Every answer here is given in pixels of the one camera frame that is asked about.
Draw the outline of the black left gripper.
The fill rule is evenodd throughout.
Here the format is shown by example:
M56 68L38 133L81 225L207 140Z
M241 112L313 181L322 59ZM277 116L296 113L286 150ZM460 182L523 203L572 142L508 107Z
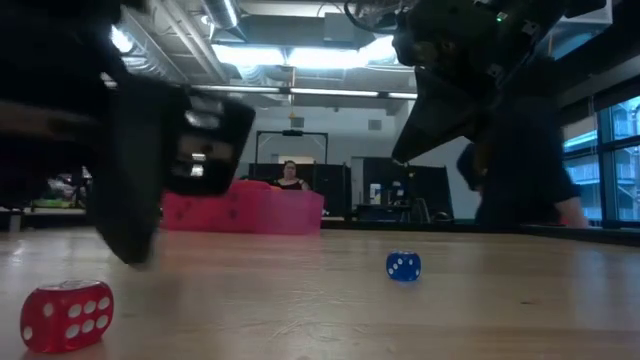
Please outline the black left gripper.
M148 264L159 221L160 183L145 169L119 165L167 165L175 157L175 86L126 79L109 95L94 174L94 224L123 263Z

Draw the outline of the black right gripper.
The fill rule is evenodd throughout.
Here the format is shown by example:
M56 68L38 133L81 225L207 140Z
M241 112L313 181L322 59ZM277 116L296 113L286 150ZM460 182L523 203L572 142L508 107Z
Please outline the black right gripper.
M534 56L565 0L417 0L396 15L394 47L417 99L391 157L406 163L471 127L483 93Z

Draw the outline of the small red translucent die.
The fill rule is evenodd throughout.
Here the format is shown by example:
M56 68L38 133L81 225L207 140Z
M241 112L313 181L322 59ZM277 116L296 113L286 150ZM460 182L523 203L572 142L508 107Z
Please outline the small red translucent die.
M37 287L25 299L20 335L37 353L59 354L99 342L114 315L109 285L97 280L68 280Z

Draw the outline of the small blue die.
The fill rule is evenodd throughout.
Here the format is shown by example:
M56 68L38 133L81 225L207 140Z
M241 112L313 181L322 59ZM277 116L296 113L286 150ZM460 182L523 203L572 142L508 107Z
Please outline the small blue die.
M421 258L416 252L392 251L387 255L385 271L395 281L416 281L422 273Z

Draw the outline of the black background cabinets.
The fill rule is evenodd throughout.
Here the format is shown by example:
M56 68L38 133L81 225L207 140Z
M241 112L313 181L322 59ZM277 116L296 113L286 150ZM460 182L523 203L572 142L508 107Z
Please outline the black background cabinets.
M353 212L358 221L430 224L454 218L445 167L364 158L362 190L364 202Z

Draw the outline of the person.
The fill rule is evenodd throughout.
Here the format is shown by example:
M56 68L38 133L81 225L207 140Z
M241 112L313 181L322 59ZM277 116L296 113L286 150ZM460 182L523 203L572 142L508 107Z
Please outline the person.
M292 160L284 162L283 175L281 178L276 179L273 185L282 190L310 190L309 184L297 177L296 163Z
M475 222L492 228L587 228L580 191L564 167L559 110L541 96L504 101L458 157L456 167L480 195Z

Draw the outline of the long ceiling light strip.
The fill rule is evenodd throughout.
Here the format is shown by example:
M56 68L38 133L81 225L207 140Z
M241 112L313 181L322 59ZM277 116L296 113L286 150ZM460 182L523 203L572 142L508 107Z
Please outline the long ceiling light strip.
M237 85L191 85L191 88L209 92L255 93L255 94L279 94L279 95L314 95L314 96L338 96L353 98L378 98L392 100L416 100L416 93L408 92L384 92L369 90L343 90L321 89L301 87L271 87L271 86L237 86Z

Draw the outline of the pink translucent plastic bin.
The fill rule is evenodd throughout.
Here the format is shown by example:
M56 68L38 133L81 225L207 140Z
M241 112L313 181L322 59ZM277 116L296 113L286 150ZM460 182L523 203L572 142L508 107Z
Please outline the pink translucent plastic bin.
M260 223L254 233L307 235L320 230L323 215L324 197L311 191L273 191L264 202ZM235 233L228 229L228 205L223 216L210 231Z

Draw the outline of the large glass window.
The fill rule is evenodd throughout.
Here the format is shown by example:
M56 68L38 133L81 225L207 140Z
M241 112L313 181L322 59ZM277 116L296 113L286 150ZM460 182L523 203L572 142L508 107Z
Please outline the large glass window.
M640 224L640 96L590 109L564 137L564 164L591 224Z

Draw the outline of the black aluminium table frame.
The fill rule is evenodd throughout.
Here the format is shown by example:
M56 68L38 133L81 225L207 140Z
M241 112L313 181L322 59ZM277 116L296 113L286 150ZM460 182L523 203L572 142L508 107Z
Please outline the black aluminium table frame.
M11 219L20 220L19 229L91 227L92 222L84 212L64 209L47 209L35 213L23 213L0 209L0 231L9 231ZM354 222L323 220L323 230L354 231L399 231L399 232L439 232L439 233L478 233L478 234L518 234L555 239L566 239L607 245L620 245L640 249L640 231L612 229L573 229L566 227L523 226L519 228L491 229L472 224L436 223L401 224L384 222Z

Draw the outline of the black background rig frame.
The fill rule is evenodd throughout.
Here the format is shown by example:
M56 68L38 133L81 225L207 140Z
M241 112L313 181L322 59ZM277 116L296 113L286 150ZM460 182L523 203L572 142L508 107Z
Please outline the black background rig frame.
M254 146L254 161L253 164L257 165L259 163L259 153L260 147L262 146L260 143L260 137L262 135L279 135L283 137L305 137L305 136L321 136L324 138L324 164L328 164L328 148L329 148L329 134L327 132L306 132L301 130L257 130L255 137L255 146Z

